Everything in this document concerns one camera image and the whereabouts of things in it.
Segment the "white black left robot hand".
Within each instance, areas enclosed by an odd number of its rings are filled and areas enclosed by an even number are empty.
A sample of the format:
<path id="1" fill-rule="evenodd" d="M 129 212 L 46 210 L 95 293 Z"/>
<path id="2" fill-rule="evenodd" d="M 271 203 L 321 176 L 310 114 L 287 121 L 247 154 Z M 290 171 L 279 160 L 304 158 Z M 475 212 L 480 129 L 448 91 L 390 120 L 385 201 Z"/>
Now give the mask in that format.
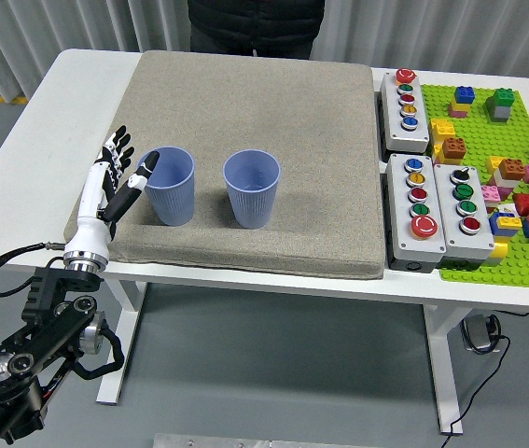
<path id="1" fill-rule="evenodd" d="M 64 264 L 71 270 L 105 268 L 116 223 L 139 198 L 156 168 L 160 154 L 151 151 L 128 180 L 122 180 L 133 155 L 130 141 L 126 127 L 120 126 L 103 143 L 90 168 L 78 205 L 77 232 L 64 249 Z"/>

